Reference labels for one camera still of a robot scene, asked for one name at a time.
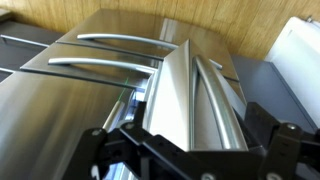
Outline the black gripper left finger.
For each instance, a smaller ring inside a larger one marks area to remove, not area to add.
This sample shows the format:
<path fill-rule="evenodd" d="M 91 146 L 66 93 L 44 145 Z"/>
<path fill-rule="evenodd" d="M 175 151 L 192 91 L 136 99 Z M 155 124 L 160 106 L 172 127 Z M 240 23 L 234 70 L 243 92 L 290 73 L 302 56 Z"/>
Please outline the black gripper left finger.
<path fill-rule="evenodd" d="M 134 119 L 110 132 L 102 128 L 85 130 L 73 153 L 63 180 L 99 180 L 116 163 L 126 167 L 141 180 L 196 180 L 196 160 L 161 135 L 151 135 L 142 128 L 146 109 L 139 102 Z"/>

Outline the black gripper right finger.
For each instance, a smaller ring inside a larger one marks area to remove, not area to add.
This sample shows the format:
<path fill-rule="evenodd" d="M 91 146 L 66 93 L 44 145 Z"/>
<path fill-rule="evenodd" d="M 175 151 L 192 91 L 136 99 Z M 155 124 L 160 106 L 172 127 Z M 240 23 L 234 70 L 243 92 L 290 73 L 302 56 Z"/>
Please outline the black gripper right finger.
<path fill-rule="evenodd" d="M 245 127 L 265 150 L 259 165 L 262 180 L 298 180 L 320 174 L 320 134 L 290 122 L 279 122 L 258 103 L 246 107 Z"/>

